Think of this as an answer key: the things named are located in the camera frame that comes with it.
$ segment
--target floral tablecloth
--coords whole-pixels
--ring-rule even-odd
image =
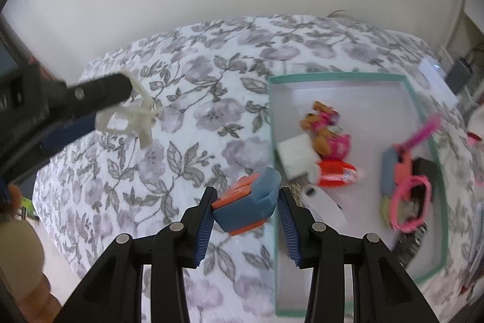
[[[163,109],[153,145],[134,135],[93,132],[39,171],[35,208],[72,269],[86,274],[122,232],[157,233],[195,205],[204,188],[219,192],[270,164],[267,79],[313,71],[377,71],[408,76],[438,135],[449,210],[447,264],[420,288],[441,321],[451,318],[468,270],[473,235],[471,154],[457,111],[432,96],[418,71],[433,56],[419,38],[347,19],[300,15],[246,17],[185,26],[133,42],[94,60],[89,79],[127,68]],[[130,101],[138,101],[134,92]],[[185,270],[192,322],[264,321],[274,314],[271,224],[230,237],[215,224],[205,260]],[[149,320],[150,269],[143,317]]]

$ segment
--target pink loop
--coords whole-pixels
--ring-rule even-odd
[[[415,219],[410,219],[409,221],[398,224],[398,203],[402,197],[413,187],[418,185],[425,186],[425,199],[423,203],[422,215]],[[430,199],[432,197],[432,185],[430,184],[426,176],[409,176],[405,178],[395,189],[389,207],[389,217],[390,224],[393,229],[400,230],[403,233],[411,233],[417,230],[418,226],[424,224],[425,217],[427,216],[428,209],[430,206]]]

